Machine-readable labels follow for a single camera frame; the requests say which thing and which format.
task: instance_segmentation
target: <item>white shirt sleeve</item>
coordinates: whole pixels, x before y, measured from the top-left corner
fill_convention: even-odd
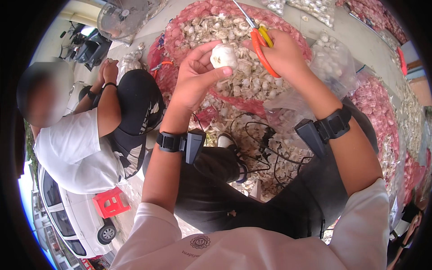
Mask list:
[[[49,128],[51,147],[64,162],[79,164],[83,158],[101,150],[97,110],[65,116]]]
[[[379,178],[348,199],[334,228],[330,249],[347,269],[385,269],[388,217],[388,195],[384,180]]]
[[[121,268],[131,258],[147,255],[180,239],[181,230],[173,214],[155,204],[140,203],[129,238],[118,251],[112,265]]]

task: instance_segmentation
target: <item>shoe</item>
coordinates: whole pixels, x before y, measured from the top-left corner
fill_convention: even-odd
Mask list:
[[[240,158],[240,149],[234,143],[234,140],[226,133],[221,133],[217,137],[217,146],[222,148],[227,148],[231,150],[236,156],[238,166],[240,167],[240,177],[237,181],[238,184],[244,183],[248,179],[248,174],[245,173],[248,171],[246,163]]]

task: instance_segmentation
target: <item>hand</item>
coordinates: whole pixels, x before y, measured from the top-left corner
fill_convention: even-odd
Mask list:
[[[177,85],[170,105],[175,102],[191,112],[196,111],[207,94],[209,86],[232,74],[230,67],[213,68],[210,56],[221,40],[196,47],[181,63]]]
[[[105,83],[115,83],[117,82],[117,75],[118,75],[118,67],[117,67],[118,60],[114,60],[112,63],[106,63],[104,66],[103,76]]]
[[[108,58],[105,59],[105,61],[101,64],[100,68],[99,68],[99,72],[98,72],[98,78],[96,79],[95,84],[98,84],[102,87],[102,85],[105,83],[105,79],[104,79],[104,69],[105,66],[108,64]]]
[[[276,73],[291,83],[300,75],[299,71],[309,70],[300,47],[288,33],[272,29],[267,31],[267,34],[274,46],[273,48],[260,46],[260,48]],[[255,52],[251,40],[244,40],[243,45]]]
[[[422,221],[422,215],[419,213],[411,221],[410,227],[408,228],[407,231],[406,238],[409,238],[413,234],[414,230],[417,228],[417,226],[420,225],[421,221]]]

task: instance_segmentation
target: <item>white t-shirt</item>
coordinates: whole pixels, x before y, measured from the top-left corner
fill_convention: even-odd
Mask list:
[[[255,227],[181,239],[170,212],[141,203],[110,270],[385,269],[388,216],[382,179],[349,198],[328,246],[316,237],[293,239]]]
[[[35,154],[40,164],[64,189],[75,194],[113,189],[124,169],[107,138],[98,135],[98,109],[68,115],[42,128]]]

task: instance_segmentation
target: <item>motorcycle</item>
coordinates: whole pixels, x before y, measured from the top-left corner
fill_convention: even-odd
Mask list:
[[[71,44],[62,46],[59,58],[75,60],[80,64],[84,64],[89,71],[92,71],[94,67],[101,64],[112,41],[103,37],[98,29],[80,23],[74,29],[69,29],[69,31],[72,32]],[[65,34],[66,32],[63,32],[60,37],[62,38]]]

